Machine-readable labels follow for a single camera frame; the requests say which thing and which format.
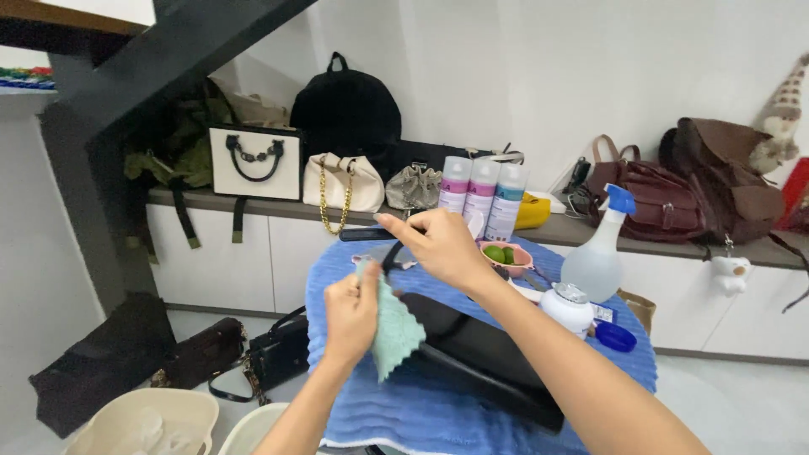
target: hand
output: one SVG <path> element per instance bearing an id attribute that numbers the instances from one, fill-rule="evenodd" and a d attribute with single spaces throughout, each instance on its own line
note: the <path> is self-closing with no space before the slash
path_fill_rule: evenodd
<path id="1" fill-rule="evenodd" d="M 376 296 L 381 268 L 369 262 L 362 272 L 329 285 L 326 301 L 326 348 L 324 359 L 335 359 L 351 368 L 365 355 L 376 334 Z"/>
<path id="2" fill-rule="evenodd" d="M 378 214 L 376 220 L 410 248 L 427 272 L 462 292 L 468 294 L 488 277 L 497 277 L 459 214 L 442 208 L 415 214 L 407 221 L 390 214 Z"/>

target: spray bottle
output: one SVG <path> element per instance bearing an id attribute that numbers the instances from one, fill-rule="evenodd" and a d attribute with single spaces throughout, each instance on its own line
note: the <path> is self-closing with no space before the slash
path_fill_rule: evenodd
<path id="1" fill-rule="evenodd" d="M 453 213 L 464 213 L 470 174 L 472 174 L 471 159 L 448 156 L 444 160 L 441 193 L 438 194 L 438 207 L 445 207 Z"/>
<path id="2" fill-rule="evenodd" d="M 514 225 L 517 222 L 519 205 L 523 201 L 525 185 L 528 183 L 530 171 L 519 164 L 504 163 L 500 165 L 498 186 L 494 190 L 492 211 L 486 224 L 486 240 L 507 242 L 511 240 Z"/>
<path id="3" fill-rule="evenodd" d="M 599 228 L 587 243 L 571 251 L 561 266 L 561 281 L 575 285 L 597 304 L 612 297 L 621 286 L 618 232 L 626 215 L 635 213 L 635 199 L 629 191 L 610 183 L 604 190 L 607 210 Z"/>
<path id="4" fill-rule="evenodd" d="M 464 204 L 464 221 L 466 224 L 472 221 L 475 214 L 480 214 L 484 223 L 489 219 L 499 173 L 500 163 L 497 161 L 492 161 L 491 159 L 474 159 L 472 161 L 472 175 L 469 177 L 469 187 L 466 191 L 466 203 Z M 482 238 L 483 232 L 479 232 L 475 240 Z"/>

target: pink label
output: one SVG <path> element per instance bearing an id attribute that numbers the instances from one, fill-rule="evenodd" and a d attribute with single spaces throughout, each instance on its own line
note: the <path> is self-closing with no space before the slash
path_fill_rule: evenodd
<path id="1" fill-rule="evenodd" d="M 474 181 L 469 181 L 469 187 L 466 190 L 467 193 L 475 194 L 477 196 L 489 197 L 494 196 L 494 189 L 496 185 L 486 185 L 483 183 L 476 183 Z"/>
<path id="2" fill-rule="evenodd" d="M 441 179 L 441 190 L 448 193 L 466 193 L 468 182 L 451 179 Z"/>

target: blue lid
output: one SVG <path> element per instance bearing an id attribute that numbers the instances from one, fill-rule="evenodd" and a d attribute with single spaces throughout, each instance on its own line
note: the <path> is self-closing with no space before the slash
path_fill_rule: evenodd
<path id="1" fill-rule="evenodd" d="M 627 329 L 606 321 L 595 327 L 595 337 L 601 344 L 619 352 L 630 352 L 637 344 L 637 338 Z"/>
<path id="2" fill-rule="evenodd" d="M 612 183 L 607 183 L 604 191 L 609 196 L 609 208 L 629 215 L 635 213 L 635 198 L 632 193 Z"/>

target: lime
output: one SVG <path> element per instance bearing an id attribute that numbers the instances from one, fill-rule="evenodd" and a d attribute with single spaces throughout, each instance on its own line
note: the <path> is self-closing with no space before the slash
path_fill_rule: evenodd
<path id="1" fill-rule="evenodd" d="M 503 252 L 503 249 L 496 245 L 489 245 L 483 249 L 483 254 L 489 257 L 492 261 L 500 262 L 501 264 L 505 264 L 506 255 Z"/>
<path id="2" fill-rule="evenodd" d="M 506 246 L 505 248 L 503 248 L 503 255 L 506 257 L 506 260 L 503 262 L 503 264 L 506 264 L 507 266 L 510 266 L 511 264 L 514 264 L 514 249 L 513 248 L 511 248 L 510 246 Z"/>

